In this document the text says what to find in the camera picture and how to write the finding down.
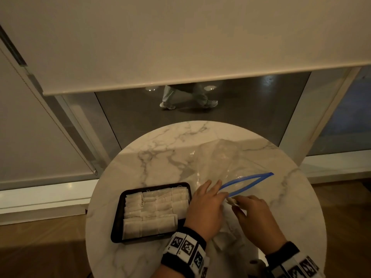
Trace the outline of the person's right hand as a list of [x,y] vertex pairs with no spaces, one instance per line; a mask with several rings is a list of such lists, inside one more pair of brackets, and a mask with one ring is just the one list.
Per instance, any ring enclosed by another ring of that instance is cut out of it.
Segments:
[[254,195],[233,198],[246,214],[246,219],[238,219],[243,233],[265,255],[278,251],[288,242],[263,199]]

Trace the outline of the person's left hand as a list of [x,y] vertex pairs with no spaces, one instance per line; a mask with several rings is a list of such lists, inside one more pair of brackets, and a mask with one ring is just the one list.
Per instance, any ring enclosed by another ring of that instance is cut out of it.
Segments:
[[220,231],[223,214],[223,203],[216,202],[216,194],[222,186],[218,180],[211,188],[207,189],[208,196],[197,197],[197,190],[192,196],[188,206],[184,227],[190,228],[209,242]]

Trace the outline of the clear zip bag blue seal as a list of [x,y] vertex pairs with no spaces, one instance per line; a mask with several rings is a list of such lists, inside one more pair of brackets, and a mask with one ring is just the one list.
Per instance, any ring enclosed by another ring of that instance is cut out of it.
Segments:
[[192,192],[207,180],[212,181],[209,188],[220,180],[220,192],[228,192],[231,199],[236,195],[247,196],[254,186],[271,180],[273,171],[258,164],[248,153],[242,141],[218,139],[196,146],[189,157],[194,172]]

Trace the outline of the person's left forearm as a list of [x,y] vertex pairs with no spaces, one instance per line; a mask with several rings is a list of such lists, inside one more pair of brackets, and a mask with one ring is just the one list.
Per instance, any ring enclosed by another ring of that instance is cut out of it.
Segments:
[[185,276],[168,266],[160,264],[150,278],[185,278]]

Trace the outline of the white packet lying loose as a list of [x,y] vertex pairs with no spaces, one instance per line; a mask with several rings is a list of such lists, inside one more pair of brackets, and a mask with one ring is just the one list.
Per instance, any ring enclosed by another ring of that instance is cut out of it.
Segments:
[[237,238],[230,231],[220,231],[213,239],[212,242],[217,251],[223,252],[231,247]]

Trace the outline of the black left wristband with markers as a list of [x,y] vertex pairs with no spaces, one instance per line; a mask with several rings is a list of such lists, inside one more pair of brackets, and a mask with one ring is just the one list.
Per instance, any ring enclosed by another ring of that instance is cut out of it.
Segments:
[[210,264],[206,246],[206,241],[197,232],[181,227],[167,244],[161,265],[178,272],[184,278],[206,278]]

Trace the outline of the black wristband with markers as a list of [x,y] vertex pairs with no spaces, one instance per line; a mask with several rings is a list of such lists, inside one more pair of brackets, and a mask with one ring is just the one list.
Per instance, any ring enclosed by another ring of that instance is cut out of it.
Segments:
[[288,241],[278,251],[265,256],[267,278],[326,278],[311,257]]
[[167,244],[161,265],[178,272],[184,278],[206,278],[210,264],[206,246],[206,241],[197,232],[181,227]]

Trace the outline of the black right wristband with markers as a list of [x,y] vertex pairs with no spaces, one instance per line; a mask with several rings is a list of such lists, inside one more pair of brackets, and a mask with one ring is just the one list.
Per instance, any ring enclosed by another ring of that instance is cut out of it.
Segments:
[[265,256],[267,278],[326,278],[311,257],[288,241],[278,251]]

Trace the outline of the white window sill ledge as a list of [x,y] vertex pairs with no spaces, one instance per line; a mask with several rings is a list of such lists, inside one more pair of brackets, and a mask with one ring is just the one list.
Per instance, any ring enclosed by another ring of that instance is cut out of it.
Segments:
[[299,167],[311,184],[371,178],[371,150],[307,156]]
[[85,215],[98,179],[0,191],[0,226]]

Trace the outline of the wide white roller blind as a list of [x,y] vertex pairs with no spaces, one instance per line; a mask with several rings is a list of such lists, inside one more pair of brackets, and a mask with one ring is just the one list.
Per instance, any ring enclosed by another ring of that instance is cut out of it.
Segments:
[[45,95],[371,64],[371,0],[0,0]]

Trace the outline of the white window frame post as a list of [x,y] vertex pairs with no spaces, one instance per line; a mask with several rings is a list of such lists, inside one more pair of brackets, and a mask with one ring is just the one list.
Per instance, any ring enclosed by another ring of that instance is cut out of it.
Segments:
[[298,167],[360,70],[357,66],[311,72],[279,144]]

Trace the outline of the slim grey window frame post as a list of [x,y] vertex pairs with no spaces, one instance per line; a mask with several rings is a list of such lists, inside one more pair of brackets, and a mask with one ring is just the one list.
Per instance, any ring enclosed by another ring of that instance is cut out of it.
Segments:
[[0,40],[64,127],[87,161],[102,174],[121,146],[95,93],[45,95],[7,32],[0,24]]

